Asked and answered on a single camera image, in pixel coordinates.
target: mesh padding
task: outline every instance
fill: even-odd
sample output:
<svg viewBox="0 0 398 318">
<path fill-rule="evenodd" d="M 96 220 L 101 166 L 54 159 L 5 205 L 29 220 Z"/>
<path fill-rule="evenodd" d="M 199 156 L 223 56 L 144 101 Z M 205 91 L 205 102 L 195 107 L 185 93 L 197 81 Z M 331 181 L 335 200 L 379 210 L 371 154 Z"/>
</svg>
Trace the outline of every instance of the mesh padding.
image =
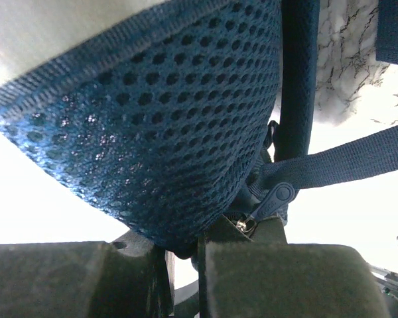
<svg viewBox="0 0 398 318">
<path fill-rule="evenodd" d="M 279 1 L 233 3 L 1 131 L 89 204 L 177 250 L 219 217 L 261 149 Z"/>
</svg>

